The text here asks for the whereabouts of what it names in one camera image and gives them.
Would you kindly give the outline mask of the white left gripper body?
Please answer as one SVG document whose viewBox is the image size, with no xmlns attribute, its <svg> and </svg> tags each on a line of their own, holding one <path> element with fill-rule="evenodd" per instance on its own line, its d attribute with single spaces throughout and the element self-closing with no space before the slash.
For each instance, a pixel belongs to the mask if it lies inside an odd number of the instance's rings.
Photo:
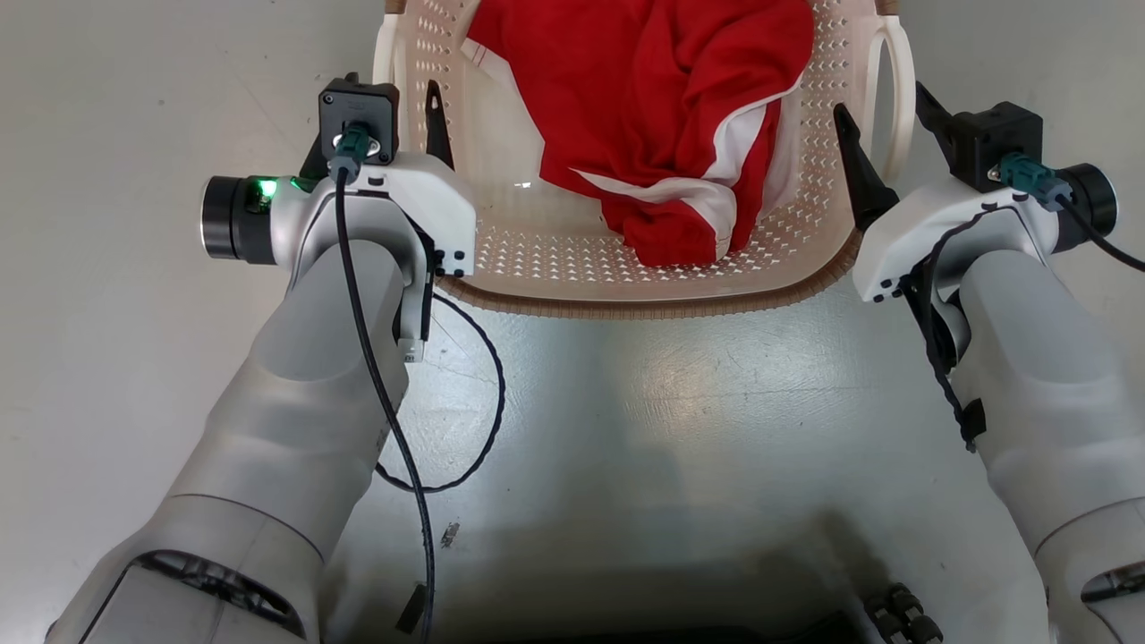
<svg viewBox="0 0 1145 644">
<path fill-rule="evenodd" d="M 447 275 L 475 275 L 473 191 L 445 162 L 425 152 L 397 152 L 389 165 L 363 166 L 356 191 L 387 195 L 445 253 Z"/>
</svg>

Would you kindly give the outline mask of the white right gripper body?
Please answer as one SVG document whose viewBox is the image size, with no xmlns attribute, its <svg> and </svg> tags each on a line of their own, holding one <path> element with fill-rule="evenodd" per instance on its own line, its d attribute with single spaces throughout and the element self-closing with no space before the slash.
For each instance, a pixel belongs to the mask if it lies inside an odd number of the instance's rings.
<svg viewBox="0 0 1145 644">
<path fill-rule="evenodd" d="M 863 233 L 852 272 L 856 293 L 863 301 L 890 297 L 945 233 L 965 223 L 974 225 L 948 241 L 937 266 L 942 288 L 955 284 L 978 256 L 995 250 L 1047 260 L 1060 237 L 1058 215 L 1033 197 L 1009 188 L 980 194 L 943 178 L 905 196 Z"/>
</svg>

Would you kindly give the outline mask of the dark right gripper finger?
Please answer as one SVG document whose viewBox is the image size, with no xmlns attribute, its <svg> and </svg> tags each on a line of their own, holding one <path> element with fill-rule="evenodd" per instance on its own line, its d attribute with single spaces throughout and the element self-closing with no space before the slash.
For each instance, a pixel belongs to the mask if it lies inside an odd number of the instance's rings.
<svg viewBox="0 0 1145 644">
<path fill-rule="evenodd" d="M 844 103 L 834 107 L 834 124 L 855 228 L 866 233 L 895 207 L 899 196 L 874 168 L 862 149 L 861 131 Z"/>
<path fill-rule="evenodd" d="M 927 91 L 927 87 L 919 81 L 915 83 L 915 91 L 916 115 L 919 118 L 919 125 L 934 136 L 947 167 L 953 168 L 956 160 L 955 143 L 950 131 L 953 116 L 937 102 L 931 91 Z"/>
</svg>

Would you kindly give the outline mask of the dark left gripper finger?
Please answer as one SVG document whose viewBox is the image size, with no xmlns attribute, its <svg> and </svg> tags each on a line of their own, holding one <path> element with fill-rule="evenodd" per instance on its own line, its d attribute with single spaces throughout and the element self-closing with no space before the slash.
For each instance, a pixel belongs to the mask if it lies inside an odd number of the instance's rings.
<svg viewBox="0 0 1145 644">
<path fill-rule="evenodd" d="M 455 170 L 453 143 L 447 133 L 445 99 L 442 97 L 441 86 L 434 79 L 427 81 L 424 115 L 426 154 L 445 163 L 450 170 Z"/>
<path fill-rule="evenodd" d="M 308 151 L 302 167 L 299 171 L 299 179 L 306 181 L 319 181 L 326 179 L 330 175 L 330 170 L 327 170 L 327 158 L 326 158 L 326 143 L 324 143 L 322 133 L 318 131 L 318 135 L 311 141 L 310 151 Z"/>
</svg>

